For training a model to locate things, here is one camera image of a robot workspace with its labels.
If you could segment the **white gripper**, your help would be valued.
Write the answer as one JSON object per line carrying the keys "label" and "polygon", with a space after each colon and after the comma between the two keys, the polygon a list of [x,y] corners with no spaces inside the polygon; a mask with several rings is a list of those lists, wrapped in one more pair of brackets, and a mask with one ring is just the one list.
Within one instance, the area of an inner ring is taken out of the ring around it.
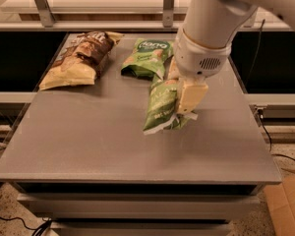
{"label": "white gripper", "polygon": [[179,29],[174,41],[174,58],[171,59],[167,79],[178,80],[176,112],[192,112],[203,100],[208,85],[203,79],[219,73],[226,63],[231,45],[211,49],[198,45],[182,29]]}

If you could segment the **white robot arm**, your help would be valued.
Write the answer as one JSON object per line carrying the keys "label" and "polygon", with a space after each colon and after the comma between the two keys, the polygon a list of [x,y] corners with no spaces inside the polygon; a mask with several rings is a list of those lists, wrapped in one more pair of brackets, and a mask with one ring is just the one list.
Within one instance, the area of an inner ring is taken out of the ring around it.
{"label": "white robot arm", "polygon": [[260,8],[295,31],[295,0],[191,0],[174,41],[169,72],[178,81],[178,114],[192,112],[202,101],[206,78],[222,69],[237,31]]}

